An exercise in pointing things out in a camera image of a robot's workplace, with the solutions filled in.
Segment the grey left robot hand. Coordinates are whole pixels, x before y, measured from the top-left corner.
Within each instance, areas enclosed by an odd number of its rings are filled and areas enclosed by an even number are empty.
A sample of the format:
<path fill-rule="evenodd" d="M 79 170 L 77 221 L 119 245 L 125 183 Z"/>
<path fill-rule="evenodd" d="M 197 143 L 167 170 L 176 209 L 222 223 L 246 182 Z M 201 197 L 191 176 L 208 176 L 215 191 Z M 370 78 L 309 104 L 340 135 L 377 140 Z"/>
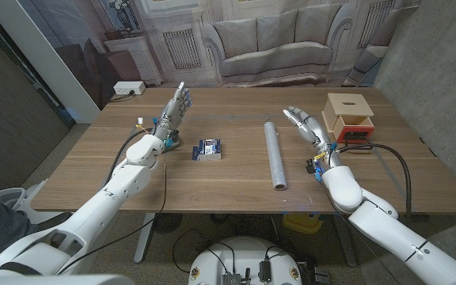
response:
<path fill-rule="evenodd" d="M 164 141 L 168 148 L 178 146 L 179 131 L 177 129 L 191 105 L 192 99 L 189 89 L 184 87 L 184 82 L 181 82 L 173 97 L 163 107 L 151 134 Z"/>

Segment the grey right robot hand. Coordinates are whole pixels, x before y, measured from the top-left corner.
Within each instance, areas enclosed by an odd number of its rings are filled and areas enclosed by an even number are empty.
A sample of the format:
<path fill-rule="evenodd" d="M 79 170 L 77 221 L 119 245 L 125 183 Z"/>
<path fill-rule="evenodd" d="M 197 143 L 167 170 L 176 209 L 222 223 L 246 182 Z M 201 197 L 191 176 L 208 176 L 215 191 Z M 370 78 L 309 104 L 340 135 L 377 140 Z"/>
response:
<path fill-rule="evenodd" d="M 293 106 L 285 108 L 283 114 L 297 128 L 300 136 L 312 144 L 316 155 L 324 154 L 323 164 L 328 169 L 342 166 L 339 155 L 331 150 L 332 143 L 328 132 L 316 119 L 300 108 Z"/>

